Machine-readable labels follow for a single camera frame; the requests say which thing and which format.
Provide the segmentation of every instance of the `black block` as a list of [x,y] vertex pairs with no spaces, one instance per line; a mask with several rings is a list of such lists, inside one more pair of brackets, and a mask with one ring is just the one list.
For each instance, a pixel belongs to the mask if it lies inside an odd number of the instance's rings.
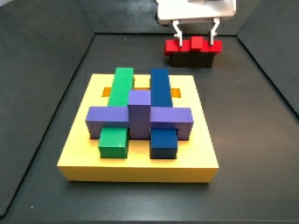
[[214,53],[174,52],[169,57],[170,67],[210,67]]

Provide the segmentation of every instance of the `toy block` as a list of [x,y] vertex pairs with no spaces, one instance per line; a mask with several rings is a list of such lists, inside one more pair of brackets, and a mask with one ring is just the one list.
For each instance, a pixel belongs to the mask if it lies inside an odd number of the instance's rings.
[[202,37],[190,37],[190,51],[198,52],[202,47]]
[[126,128],[101,129],[97,143],[101,158],[126,158],[126,145]]
[[169,57],[170,67],[210,67],[213,52],[174,52]]
[[181,42],[181,46],[178,44],[177,39],[166,39],[164,43],[164,56],[170,56],[172,53],[177,52],[188,52],[190,50],[190,41],[185,39]]
[[177,139],[186,141],[192,132],[192,111],[189,108],[152,107],[150,128],[177,129]]
[[[128,103],[128,92],[133,87],[133,68],[118,67],[114,73],[112,88],[106,105],[109,107],[125,107]],[[102,128],[99,130],[98,151],[101,158],[126,157],[126,128]]]
[[116,69],[112,89],[109,92],[107,106],[126,106],[128,92],[133,88],[133,82],[133,68],[118,67]]
[[130,90],[128,96],[129,138],[149,139],[150,91]]
[[176,158],[176,152],[176,129],[150,129],[150,158]]
[[214,40],[213,45],[209,45],[208,40],[202,40],[200,52],[201,53],[221,53],[221,40]]
[[152,107],[172,107],[168,69],[150,69],[150,103]]
[[85,119],[90,139],[98,138],[101,128],[128,128],[126,107],[89,107]]

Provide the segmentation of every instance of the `blue block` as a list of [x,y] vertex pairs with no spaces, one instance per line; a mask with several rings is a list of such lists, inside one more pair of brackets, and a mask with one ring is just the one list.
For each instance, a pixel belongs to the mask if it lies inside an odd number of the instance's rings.
[[150,158],[176,158],[176,129],[150,129]]
[[172,93],[168,69],[150,69],[150,103],[152,107],[172,107]]

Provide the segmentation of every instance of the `dark floor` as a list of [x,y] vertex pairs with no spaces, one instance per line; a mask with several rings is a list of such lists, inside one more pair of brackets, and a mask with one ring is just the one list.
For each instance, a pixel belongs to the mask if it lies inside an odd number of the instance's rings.
[[168,67],[162,35],[97,35],[2,221],[299,221],[299,125],[237,39],[193,74],[218,173],[208,184],[66,182],[55,168],[91,73]]

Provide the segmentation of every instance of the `gray wall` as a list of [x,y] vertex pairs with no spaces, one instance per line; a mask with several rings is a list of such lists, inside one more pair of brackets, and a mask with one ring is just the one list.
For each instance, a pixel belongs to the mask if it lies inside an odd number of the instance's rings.
[[299,115],[297,9],[297,0],[264,0],[237,37]]
[[0,7],[0,216],[91,37],[71,0],[14,0]]
[[[237,0],[237,13],[224,21],[218,35],[236,35],[261,0]],[[153,0],[75,0],[81,12],[97,33],[173,33],[170,26],[154,21]],[[182,24],[185,34],[206,34],[210,24]]]

